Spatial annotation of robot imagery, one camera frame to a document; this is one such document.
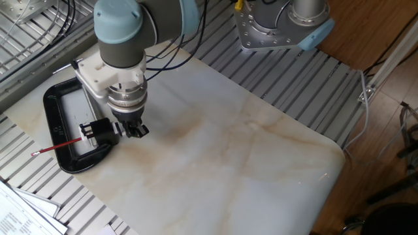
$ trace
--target paper document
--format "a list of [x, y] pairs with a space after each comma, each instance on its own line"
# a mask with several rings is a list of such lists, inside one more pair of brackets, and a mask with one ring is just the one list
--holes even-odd
[[3, 182], [0, 182], [0, 202], [1, 235], [62, 235]]
[[30, 205], [34, 205], [36, 208], [35, 210], [39, 209], [50, 217], [57, 216], [60, 205], [56, 202], [43, 198], [41, 196], [35, 195], [33, 193], [28, 193], [21, 189], [12, 188], [21, 198], [23, 198], [26, 202], [29, 202]]

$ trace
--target white marble surface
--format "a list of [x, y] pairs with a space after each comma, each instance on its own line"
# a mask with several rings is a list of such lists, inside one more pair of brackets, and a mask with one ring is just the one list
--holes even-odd
[[[42, 96], [72, 77], [51, 77], [5, 114], [49, 147]], [[150, 134], [75, 175], [92, 193], [140, 235], [309, 234], [344, 164], [337, 144], [198, 59], [148, 89]]]

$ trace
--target white cable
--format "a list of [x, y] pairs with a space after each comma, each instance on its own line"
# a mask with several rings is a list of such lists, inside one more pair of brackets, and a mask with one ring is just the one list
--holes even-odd
[[348, 150], [345, 149], [345, 151], [348, 153], [348, 155], [359, 165], [369, 165], [370, 163], [373, 163], [377, 160], [379, 160], [381, 158], [381, 156], [383, 155], [383, 153], [386, 151], [386, 149], [394, 142], [394, 140], [396, 139], [396, 137], [401, 133], [402, 129], [405, 127], [406, 123], [408, 122], [408, 120], [410, 119], [410, 117], [413, 116], [413, 114], [418, 111], [418, 108], [414, 109], [413, 112], [411, 112], [405, 119], [404, 124], [402, 124], [402, 126], [400, 127], [399, 131], [392, 137], [391, 141], [389, 141], [389, 143], [386, 144], [386, 146], [380, 151], [378, 157], [376, 157], [373, 160], [370, 161], [366, 161], [365, 163], [360, 162], [359, 160], [357, 160], [356, 158], [354, 158], [350, 152], [348, 152]]
[[366, 105], [366, 121], [364, 122], [363, 130], [356, 137], [354, 137], [350, 142], [348, 142], [348, 144], [346, 144], [343, 150], [346, 150], [348, 146], [350, 146], [352, 143], [354, 143], [354, 141], [360, 138], [360, 136], [362, 136], [366, 132], [367, 125], [368, 125], [369, 109], [368, 109], [368, 97], [367, 97], [367, 92], [366, 92], [366, 80], [364, 78], [363, 71], [359, 70], [359, 73], [361, 75], [361, 86], [363, 88], [364, 103]]
[[367, 93], [366, 93], [366, 80], [364, 79], [364, 73], [363, 73], [363, 71], [359, 70], [359, 72], [361, 74], [361, 86], [363, 88], [364, 103], [366, 105], [366, 121], [364, 122], [364, 128], [363, 128], [363, 130], [355, 138], [353, 138], [350, 142], [348, 142], [348, 144], [346, 144], [346, 146], [344, 147], [343, 151], [347, 152], [347, 154], [350, 156], [350, 158], [352, 158], [358, 165], [369, 165], [370, 163], [373, 163], [373, 162], [375, 162], [375, 161], [377, 161], [377, 160], [379, 160], [381, 158], [381, 156], [386, 151], [386, 149], [393, 143], [393, 141], [399, 135], [399, 133], [401, 133], [402, 129], [404, 128], [404, 126], [408, 122], [409, 118], [412, 117], [412, 115], [416, 111], [418, 111], [418, 108], [416, 108], [412, 113], [410, 113], [408, 115], [408, 117], [405, 119], [404, 124], [400, 127], [399, 131], [395, 134], [395, 136], [391, 139], [391, 141], [389, 141], [389, 143], [387, 143], [387, 145], [380, 151], [378, 157], [376, 157], [373, 160], [366, 161], [364, 163], [360, 162], [354, 156], [352, 156], [352, 154], [350, 154], [350, 152], [347, 150], [348, 146], [350, 146], [352, 143], [354, 143], [354, 141], [356, 141], [358, 138], [360, 138], [360, 136], [362, 136], [366, 132], [367, 125], [368, 125], [369, 104], [368, 104], [368, 97], [367, 97]]
[[8, 37], [8, 35], [10, 34], [10, 32], [12, 31], [12, 29], [14, 28], [14, 26], [19, 22], [20, 18], [25, 14], [25, 11], [27, 9], [27, 7], [29, 6], [29, 4], [31, 3], [32, 0], [29, 0], [26, 4], [26, 7], [24, 9], [24, 11], [20, 14], [19, 18], [13, 23], [12, 27], [9, 29], [9, 31], [7, 32], [6, 36], [3, 38], [3, 40], [1, 40], [0, 45], [2, 45], [2, 43], [4, 43]]

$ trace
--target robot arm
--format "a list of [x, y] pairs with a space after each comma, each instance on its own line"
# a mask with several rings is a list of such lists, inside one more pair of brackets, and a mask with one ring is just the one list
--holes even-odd
[[99, 0], [94, 28], [99, 52], [78, 64], [76, 75], [101, 104], [108, 104], [127, 136], [148, 133], [141, 115], [147, 99], [144, 49], [195, 31], [195, 0]]

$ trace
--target light blue robot joint cap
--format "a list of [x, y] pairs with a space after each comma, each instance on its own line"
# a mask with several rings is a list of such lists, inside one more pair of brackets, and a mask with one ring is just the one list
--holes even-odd
[[321, 43], [332, 31], [334, 28], [335, 22], [333, 19], [327, 20], [321, 26], [319, 26], [314, 32], [312, 32], [309, 36], [303, 39], [299, 44], [298, 47], [303, 50], [312, 50], [314, 49], [319, 43]]
[[194, 32], [199, 26], [199, 10], [195, 0], [179, 0], [182, 9], [182, 35]]
[[94, 31], [107, 44], [133, 38], [142, 26], [141, 6], [135, 0], [99, 0], [94, 6]]

